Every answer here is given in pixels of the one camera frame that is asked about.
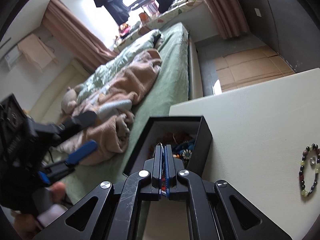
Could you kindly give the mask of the left hand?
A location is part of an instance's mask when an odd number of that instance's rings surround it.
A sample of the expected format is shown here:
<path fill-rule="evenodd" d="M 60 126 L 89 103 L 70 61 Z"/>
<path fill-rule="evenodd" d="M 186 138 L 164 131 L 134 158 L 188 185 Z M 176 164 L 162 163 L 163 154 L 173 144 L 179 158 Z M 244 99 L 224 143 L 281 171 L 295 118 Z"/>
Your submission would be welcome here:
<path fill-rule="evenodd" d="M 63 215 L 67 211 L 67 207 L 61 204 L 65 196 L 66 186 L 58 181 L 35 193 L 33 201 L 36 209 L 33 213 L 12 211 L 13 227 L 18 235 L 22 239 L 32 239 L 41 229 Z"/>

